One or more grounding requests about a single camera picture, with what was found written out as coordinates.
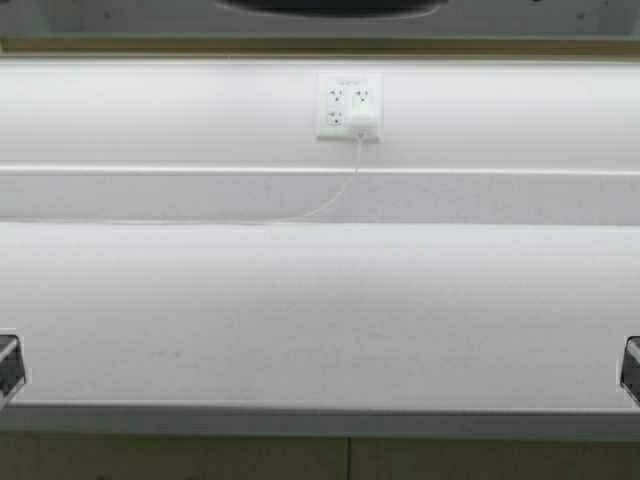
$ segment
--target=white wall plate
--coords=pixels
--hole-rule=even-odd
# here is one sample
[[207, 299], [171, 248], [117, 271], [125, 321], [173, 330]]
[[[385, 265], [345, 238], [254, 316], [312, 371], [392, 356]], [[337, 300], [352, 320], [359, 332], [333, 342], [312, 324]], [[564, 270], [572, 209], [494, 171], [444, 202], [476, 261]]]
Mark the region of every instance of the white wall plate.
[[[349, 113], [362, 101], [382, 123], [382, 75], [322, 74], [318, 82], [316, 129], [319, 139], [350, 139]], [[367, 140], [378, 140], [376, 137]]]

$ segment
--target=white wall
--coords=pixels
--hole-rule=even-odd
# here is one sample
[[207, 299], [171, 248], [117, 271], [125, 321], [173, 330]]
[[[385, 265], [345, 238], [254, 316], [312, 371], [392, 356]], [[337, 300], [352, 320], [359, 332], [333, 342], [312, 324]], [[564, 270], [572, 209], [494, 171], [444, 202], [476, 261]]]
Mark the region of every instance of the white wall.
[[318, 205], [354, 161], [352, 144], [315, 139], [327, 71], [384, 74], [384, 139], [314, 220], [640, 224], [640, 66], [374, 59], [5, 59], [0, 217]]
[[424, 60], [4, 61], [0, 169], [349, 168], [327, 71], [384, 75], [367, 169], [640, 171], [640, 66]]
[[0, 224], [19, 402], [636, 411], [638, 228]]

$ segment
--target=white cable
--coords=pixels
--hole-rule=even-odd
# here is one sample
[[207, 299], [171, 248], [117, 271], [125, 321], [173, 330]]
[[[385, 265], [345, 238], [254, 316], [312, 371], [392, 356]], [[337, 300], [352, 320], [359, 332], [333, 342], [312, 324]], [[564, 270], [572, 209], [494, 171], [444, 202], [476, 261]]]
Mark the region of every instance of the white cable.
[[358, 176], [358, 173], [360, 173], [360, 166], [362, 165], [362, 145], [364, 143], [364, 140], [362, 138], [362, 136], [359, 136], [356, 138], [356, 155], [355, 155], [355, 163], [353, 166], [353, 170], [351, 172], [351, 174], [342, 182], [342, 185], [340, 186], [340, 188], [336, 191], [335, 194], [333, 194], [331, 197], [329, 197], [328, 200], [326, 200], [324, 203], [320, 204], [318, 207], [309, 210], [305, 213], [301, 213], [299, 215], [295, 215], [293, 217], [288, 217], [288, 218], [284, 218], [284, 219], [280, 219], [280, 220], [274, 220], [272, 222], [269, 223], [291, 223], [291, 222], [299, 222], [300, 220], [304, 220], [306, 218], [310, 218], [313, 217], [315, 215], [317, 215], [318, 213], [321, 213], [325, 210], [327, 210], [329, 207], [331, 207], [334, 203], [336, 203], [344, 194], [345, 192], [349, 189], [349, 187], [353, 184], [353, 182], [355, 181], [356, 177]]
[[331, 207], [334, 203], [336, 203], [349, 189], [349, 187], [353, 184], [358, 173], [360, 173], [360, 166], [362, 164], [362, 146], [364, 143], [364, 135], [358, 135], [356, 137], [356, 153], [355, 153], [355, 163], [353, 170], [349, 174], [349, 176], [342, 182], [340, 188], [329, 197], [326, 201], [320, 204], [317, 207], [312, 208], [311, 210], [305, 211], [303, 213], [299, 213], [297, 215], [292, 215], [288, 217], [275, 217], [275, 218], [265, 218], [259, 220], [212, 220], [213, 224], [238, 224], [238, 225], [270, 225], [270, 224], [279, 224], [279, 223], [297, 223], [302, 220], [311, 218], [329, 207]]

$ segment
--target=outlet socket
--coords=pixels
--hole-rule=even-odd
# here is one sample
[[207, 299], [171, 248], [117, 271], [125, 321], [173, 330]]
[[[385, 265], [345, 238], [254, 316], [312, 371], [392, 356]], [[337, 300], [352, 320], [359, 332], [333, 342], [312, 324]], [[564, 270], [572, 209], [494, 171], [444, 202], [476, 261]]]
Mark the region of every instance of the outlet socket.
[[[382, 120], [382, 77], [380, 75], [325, 74], [318, 82], [317, 135], [319, 139], [353, 138], [352, 115], [367, 114]], [[379, 140], [379, 133], [367, 137]]]

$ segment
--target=electrical outlet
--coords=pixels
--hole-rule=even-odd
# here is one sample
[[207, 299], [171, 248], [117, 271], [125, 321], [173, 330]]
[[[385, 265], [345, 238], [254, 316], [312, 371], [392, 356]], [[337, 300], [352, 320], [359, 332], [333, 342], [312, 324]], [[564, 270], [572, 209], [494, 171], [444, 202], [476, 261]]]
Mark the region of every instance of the electrical outlet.
[[320, 139], [352, 138], [349, 119], [354, 115], [382, 119], [380, 75], [321, 75], [317, 105], [317, 135]]

